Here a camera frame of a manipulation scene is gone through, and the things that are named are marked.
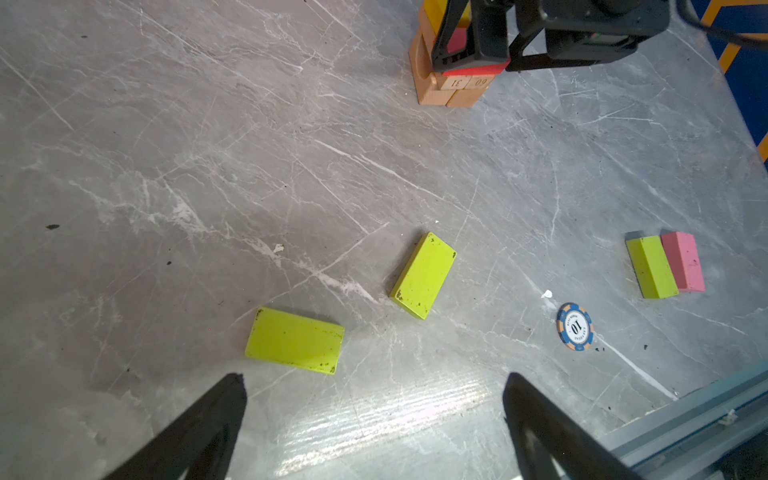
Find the yellow wood block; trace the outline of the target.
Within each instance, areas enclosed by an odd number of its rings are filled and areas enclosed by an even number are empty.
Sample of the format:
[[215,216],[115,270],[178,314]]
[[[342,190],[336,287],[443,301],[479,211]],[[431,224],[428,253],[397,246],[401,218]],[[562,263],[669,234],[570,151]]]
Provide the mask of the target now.
[[[435,34],[439,32],[447,8],[447,3],[447,0],[425,0],[423,2],[427,19],[429,20],[431,28]],[[467,28],[470,25],[470,21],[471,9],[470,4],[467,4],[458,22],[458,27]]]

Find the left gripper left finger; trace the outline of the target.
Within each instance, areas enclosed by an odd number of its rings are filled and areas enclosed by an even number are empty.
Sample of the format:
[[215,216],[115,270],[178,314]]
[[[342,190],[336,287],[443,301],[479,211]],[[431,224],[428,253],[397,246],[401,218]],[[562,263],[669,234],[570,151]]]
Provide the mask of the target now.
[[246,405],[244,377],[225,375],[107,477],[225,479]]

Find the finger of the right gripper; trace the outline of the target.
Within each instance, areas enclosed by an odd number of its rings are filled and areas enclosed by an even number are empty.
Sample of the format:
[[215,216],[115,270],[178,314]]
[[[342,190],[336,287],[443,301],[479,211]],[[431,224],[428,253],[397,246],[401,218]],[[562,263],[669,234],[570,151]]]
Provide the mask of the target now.
[[454,52],[448,50],[448,43],[458,28],[458,22],[462,16],[466,5],[473,6],[471,1],[448,1],[447,8],[440,26],[439,32],[436,35],[435,44],[431,54],[431,61],[433,70],[437,73],[443,74],[448,70],[458,69],[460,66],[471,63],[473,61],[478,62],[478,55],[480,47],[478,41],[480,40],[480,34],[478,33],[476,22],[471,16],[470,25],[467,27],[467,43],[466,46]]
[[586,67],[599,63],[598,60],[556,59],[548,53],[526,55],[525,50],[540,33],[554,30],[562,21],[546,11],[545,1],[508,1],[507,4],[507,10],[514,9],[517,25],[517,34],[508,48],[507,72]]

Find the printed natural wood plank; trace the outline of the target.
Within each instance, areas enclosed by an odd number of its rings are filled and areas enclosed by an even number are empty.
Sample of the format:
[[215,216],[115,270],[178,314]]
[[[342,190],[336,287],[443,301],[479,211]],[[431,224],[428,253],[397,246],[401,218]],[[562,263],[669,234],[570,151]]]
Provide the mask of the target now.
[[[418,33],[421,33],[423,35],[424,41],[426,43],[426,48],[427,48],[427,58],[430,60],[431,66],[432,66],[431,54],[432,54],[432,50],[434,47],[437,34],[435,34],[431,28],[430,22],[427,19],[427,15],[424,10],[423,3],[418,12],[418,22],[419,22]],[[464,89],[464,86],[466,85],[470,77],[470,76],[444,76],[443,74],[441,75],[445,78],[445,83],[443,84],[443,87],[445,89],[453,89],[454,91]]]

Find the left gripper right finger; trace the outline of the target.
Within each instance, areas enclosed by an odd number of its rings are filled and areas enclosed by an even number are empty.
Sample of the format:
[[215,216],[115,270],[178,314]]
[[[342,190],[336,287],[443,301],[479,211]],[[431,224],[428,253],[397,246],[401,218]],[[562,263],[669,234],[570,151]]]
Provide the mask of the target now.
[[638,479],[524,376],[509,374],[503,393],[506,423],[524,479]]

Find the plain natural wood plank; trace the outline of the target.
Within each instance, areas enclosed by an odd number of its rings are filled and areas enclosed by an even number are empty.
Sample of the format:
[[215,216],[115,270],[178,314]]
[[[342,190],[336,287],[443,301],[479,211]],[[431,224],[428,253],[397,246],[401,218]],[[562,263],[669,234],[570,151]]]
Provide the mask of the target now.
[[495,75],[472,75],[469,77],[466,85],[464,86],[464,89],[465,90],[487,89],[495,78],[496,78]]

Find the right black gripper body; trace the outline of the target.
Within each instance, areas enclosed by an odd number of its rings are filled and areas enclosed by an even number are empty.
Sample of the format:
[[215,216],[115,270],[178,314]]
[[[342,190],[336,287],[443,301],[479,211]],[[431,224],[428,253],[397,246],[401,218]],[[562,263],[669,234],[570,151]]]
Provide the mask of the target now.
[[[480,40],[478,59],[509,58],[508,48],[517,34],[514,9],[508,1],[478,1],[474,15]],[[546,11],[562,24],[540,33],[526,55],[548,53],[556,59],[598,60],[607,64],[637,51],[638,46],[662,33],[670,23],[667,1],[545,1]]]

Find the wooden arch block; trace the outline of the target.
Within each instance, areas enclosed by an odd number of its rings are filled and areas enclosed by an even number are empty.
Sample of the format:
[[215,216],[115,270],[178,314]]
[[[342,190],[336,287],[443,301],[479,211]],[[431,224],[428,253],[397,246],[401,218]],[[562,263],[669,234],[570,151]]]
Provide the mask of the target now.
[[453,96],[448,100],[448,108],[471,108],[487,91],[484,89],[464,89],[456,90]]
[[417,33],[411,42],[409,60],[418,103],[422,106],[446,106],[454,90],[445,89],[445,78],[432,70],[421,33]]

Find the red wood block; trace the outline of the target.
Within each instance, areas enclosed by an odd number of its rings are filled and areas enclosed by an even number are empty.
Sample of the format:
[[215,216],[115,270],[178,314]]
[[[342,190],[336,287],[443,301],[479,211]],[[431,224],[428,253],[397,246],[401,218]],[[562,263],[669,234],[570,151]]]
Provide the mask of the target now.
[[[468,35],[467,28],[461,28],[461,27],[457,28],[454,31],[448,43],[448,50],[450,52],[454,52],[454,51],[463,49],[467,43],[467,35]],[[444,76],[498,75],[505,71],[509,63],[510,63],[509,59],[501,63],[483,64],[483,65],[481,65],[477,61],[473,61],[471,63],[460,66],[458,69],[453,69],[453,70],[448,70],[446,72],[443,72],[443,75]]]

